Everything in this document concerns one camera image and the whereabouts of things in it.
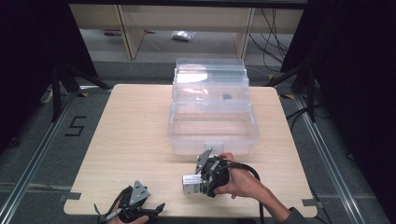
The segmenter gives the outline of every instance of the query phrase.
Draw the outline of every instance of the stacked plastic bins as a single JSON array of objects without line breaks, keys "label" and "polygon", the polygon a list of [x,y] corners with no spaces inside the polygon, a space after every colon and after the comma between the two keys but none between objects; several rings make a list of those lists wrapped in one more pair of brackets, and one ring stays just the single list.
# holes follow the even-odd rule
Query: stacked plastic bins
[{"label": "stacked plastic bins", "polygon": [[242,60],[178,59],[168,137],[177,155],[248,154],[260,137]]}]

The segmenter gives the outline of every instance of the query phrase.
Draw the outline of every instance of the floor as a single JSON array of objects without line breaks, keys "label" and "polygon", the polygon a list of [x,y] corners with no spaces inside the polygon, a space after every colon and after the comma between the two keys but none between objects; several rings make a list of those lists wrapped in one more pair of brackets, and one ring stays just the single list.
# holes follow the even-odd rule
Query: floor
[{"label": "floor", "polygon": [[[113,83],[128,82],[131,78],[128,76],[140,77],[144,82],[158,82],[157,79],[145,79],[146,76],[155,77],[156,69],[162,69],[168,73],[168,77],[172,77],[177,58],[236,58],[233,36],[226,33],[195,33],[192,40],[182,42],[172,39],[171,31],[154,31],[153,34],[145,34],[133,60],[128,59],[120,36],[103,35],[101,30],[81,30],[81,33],[99,77]],[[265,46],[263,38],[267,36],[252,35],[262,46]],[[279,35],[277,39],[287,47],[292,35]],[[279,48],[268,45],[266,49],[282,59]],[[252,39],[248,41],[244,62],[251,75],[252,85],[266,83],[271,75],[280,76],[277,71],[281,63],[268,55],[263,56]],[[276,87],[286,116],[305,107],[304,95],[290,92],[292,80]],[[43,101],[50,99],[49,94],[43,96]],[[73,185],[108,96],[108,92],[91,93],[88,97],[66,95],[65,101],[66,98],[72,100],[60,127],[53,127],[50,122],[50,100],[37,109],[20,134],[23,140],[21,144],[10,147],[0,155],[1,204],[7,203],[10,192],[21,181],[20,177],[29,172],[26,168],[32,167],[31,159],[37,156],[37,149],[47,147],[43,146],[43,141],[50,130],[58,131],[47,139],[49,146],[27,183],[26,193],[16,202],[17,208],[11,211],[12,218],[2,223],[96,223],[94,216],[66,215],[63,205],[64,196]],[[289,119],[308,182],[324,205],[324,209],[318,208],[318,217],[309,218],[308,222],[389,223],[359,167],[347,156],[347,147],[325,108],[316,109],[315,114],[315,123],[310,122],[307,115]],[[66,137],[72,132],[69,124],[73,118],[81,115],[88,118],[79,121],[82,122],[79,125],[84,126],[84,134],[75,138]],[[235,223],[235,220],[163,218],[159,223]],[[265,223],[275,222],[267,218]]]}]

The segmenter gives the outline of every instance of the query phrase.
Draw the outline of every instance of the wooden tabletop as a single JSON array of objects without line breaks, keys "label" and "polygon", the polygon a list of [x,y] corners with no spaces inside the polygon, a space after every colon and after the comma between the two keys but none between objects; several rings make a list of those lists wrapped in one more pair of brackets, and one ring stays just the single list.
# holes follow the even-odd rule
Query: wooden tabletop
[{"label": "wooden tabletop", "polygon": [[[302,199],[312,199],[312,194],[276,90],[251,87],[249,91],[261,138],[250,154],[235,155],[235,160],[253,167],[262,183],[287,207],[314,217],[317,208],[303,206]],[[94,203],[105,213],[119,193],[137,179],[151,193],[144,208],[166,203],[161,216],[259,216],[253,199],[183,194],[181,177],[193,174],[196,156],[175,155],[167,138],[171,93],[170,85],[114,87],[71,190],[81,196],[66,201],[66,214],[95,215]]]}]

